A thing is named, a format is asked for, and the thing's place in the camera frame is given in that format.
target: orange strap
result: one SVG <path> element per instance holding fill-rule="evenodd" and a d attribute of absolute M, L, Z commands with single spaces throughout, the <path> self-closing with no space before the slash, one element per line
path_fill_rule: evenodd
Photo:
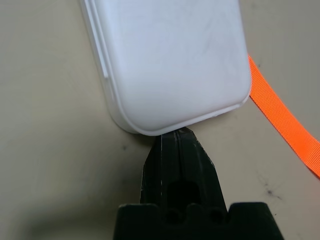
<path fill-rule="evenodd" d="M 293 116 L 249 56 L 250 97 L 304 164 L 320 177 L 320 142 Z"/>

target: beige surface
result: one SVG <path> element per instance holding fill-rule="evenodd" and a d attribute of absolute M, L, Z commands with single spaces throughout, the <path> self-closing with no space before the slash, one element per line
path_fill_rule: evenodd
<path fill-rule="evenodd" d="M 240 3 L 248 52 L 320 139 L 320 1 Z M 76 0 L 0 0 L 0 32 L 0 239 L 111 239 L 153 139 L 109 117 Z M 320 238 L 320 180 L 251 100 L 190 128 L 228 206 L 265 201 L 286 239 Z"/>

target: screw hole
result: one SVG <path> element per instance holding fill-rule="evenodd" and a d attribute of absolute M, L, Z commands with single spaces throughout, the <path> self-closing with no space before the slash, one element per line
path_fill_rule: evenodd
<path fill-rule="evenodd" d="M 165 215 L 165 218 L 168 224 L 179 224 L 182 222 L 182 216 L 180 212 L 175 209 L 169 209 Z"/>
<path fill-rule="evenodd" d="M 210 219 L 215 224 L 222 224 L 224 220 L 224 215 L 219 209 L 211 210 L 210 212 Z"/>

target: black plastic mount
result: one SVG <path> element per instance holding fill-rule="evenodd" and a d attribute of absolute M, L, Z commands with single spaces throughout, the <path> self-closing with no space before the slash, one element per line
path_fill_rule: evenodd
<path fill-rule="evenodd" d="M 263 202 L 225 205 L 216 169 L 194 133 L 157 136 L 140 204 L 119 208 L 114 240 L 283 240 Z"/>

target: gray mark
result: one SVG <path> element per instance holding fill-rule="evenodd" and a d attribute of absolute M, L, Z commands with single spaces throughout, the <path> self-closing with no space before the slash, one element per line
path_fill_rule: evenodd
<path fill-rule="evenodd" d="M 273 192 L 272 190 L 270 190 L 270 189 L 268 189 L 268 190 L 266 191 L 266 193 L 268 194 L 269 197 L 277 198 L 277 199 L 279 199 L 279 200 L 282 200 L 282 198 L 281 198 L 280 196 L 275 195 L 274 192 Z"/>

